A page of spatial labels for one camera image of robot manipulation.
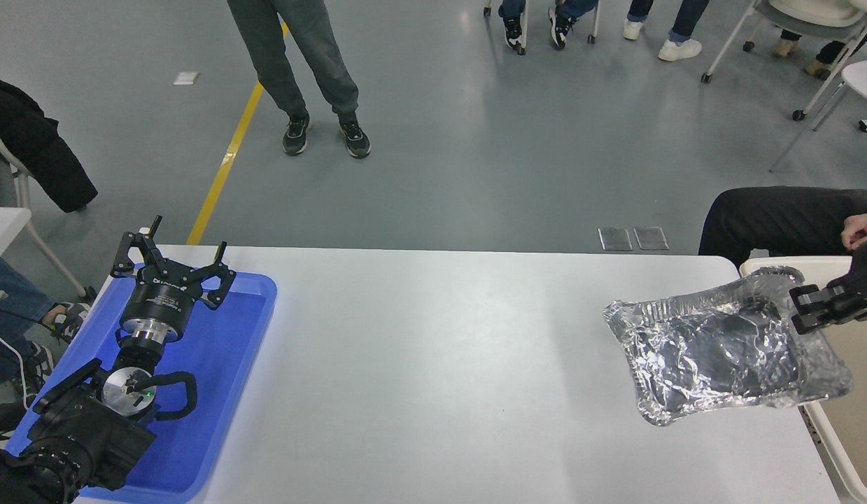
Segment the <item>person's hand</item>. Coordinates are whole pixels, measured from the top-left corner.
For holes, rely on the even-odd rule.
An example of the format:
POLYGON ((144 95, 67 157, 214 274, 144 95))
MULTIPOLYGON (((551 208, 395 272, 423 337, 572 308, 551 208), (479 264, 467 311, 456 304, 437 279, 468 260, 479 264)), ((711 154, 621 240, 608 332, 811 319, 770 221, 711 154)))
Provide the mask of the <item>person's hand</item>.
POLYGON ((855 252, 867 243, 867 213, 852 215, 845 219, 845 226, 840 233, 840 240, 846 252, 855 252))

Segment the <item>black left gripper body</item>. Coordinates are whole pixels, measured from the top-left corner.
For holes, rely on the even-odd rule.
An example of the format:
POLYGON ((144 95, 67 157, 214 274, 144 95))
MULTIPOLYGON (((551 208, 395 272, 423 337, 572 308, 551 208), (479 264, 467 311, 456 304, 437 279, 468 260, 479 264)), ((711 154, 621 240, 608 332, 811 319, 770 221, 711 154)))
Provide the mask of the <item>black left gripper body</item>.
POLYGON ((195 275, 161 279, 152 272, 134 274, 135 289, 129 298, 120 326, 133 330, 146 320, 154 320, 170 330, 184 330, 196 301, 202 296, 202 285, 195 275))

